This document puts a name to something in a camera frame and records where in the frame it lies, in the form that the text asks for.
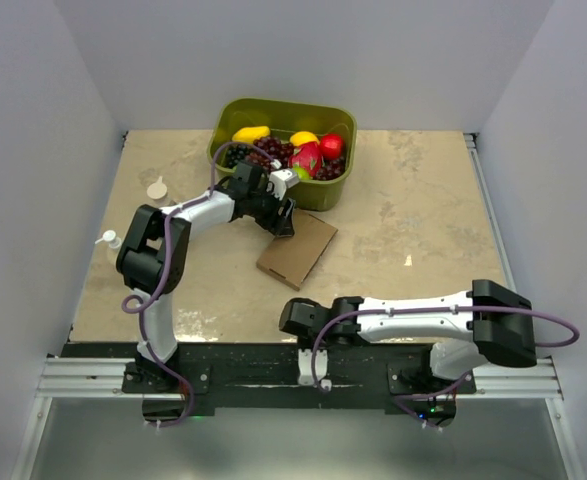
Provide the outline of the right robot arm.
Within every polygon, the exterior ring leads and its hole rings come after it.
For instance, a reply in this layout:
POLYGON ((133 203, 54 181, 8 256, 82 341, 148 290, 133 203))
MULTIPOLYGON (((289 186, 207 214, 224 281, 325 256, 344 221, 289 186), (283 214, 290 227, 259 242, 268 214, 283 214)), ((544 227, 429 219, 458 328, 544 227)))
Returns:
POLYGON ((332 346, 360 346, 386 340, 433 338, 427 362, 418 369, 421 386, 442 392, 471 370, 494 364, 530 368, 537 364, 531 303, 491 280, 470 290, 426 299, 336 298, 324 307, 306 298, 289 300, 279 329, 298 340, 299 382, 329 392, 332 346))

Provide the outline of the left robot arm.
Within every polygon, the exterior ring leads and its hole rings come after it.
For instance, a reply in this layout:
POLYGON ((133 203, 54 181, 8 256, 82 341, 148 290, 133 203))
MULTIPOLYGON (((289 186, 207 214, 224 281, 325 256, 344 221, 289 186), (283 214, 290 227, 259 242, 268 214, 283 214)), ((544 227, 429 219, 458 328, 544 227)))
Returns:
POLYGON ((184 275, 190 241, 245 216, 276 238, 293 236, 296 202, 288 191, 299 182, 292 169, 267 173, 241 162, 198 197, 170 207, 137 208, 116 259, 116 270, 130 290, 121 308, 138 317, 135 376, 158 392, 186 386, 177 365, 172 294, 184 275))

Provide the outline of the brown cardboard express box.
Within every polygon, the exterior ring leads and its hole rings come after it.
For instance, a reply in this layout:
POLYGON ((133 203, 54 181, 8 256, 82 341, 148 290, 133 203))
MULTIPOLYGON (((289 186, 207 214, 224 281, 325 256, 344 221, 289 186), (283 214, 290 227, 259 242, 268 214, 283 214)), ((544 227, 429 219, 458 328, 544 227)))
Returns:
POLYGON ((256 267, 282 284, 300 291, 338 229, 303 210, 292 217, 294 235, 274 238, 256 261, 256 267))

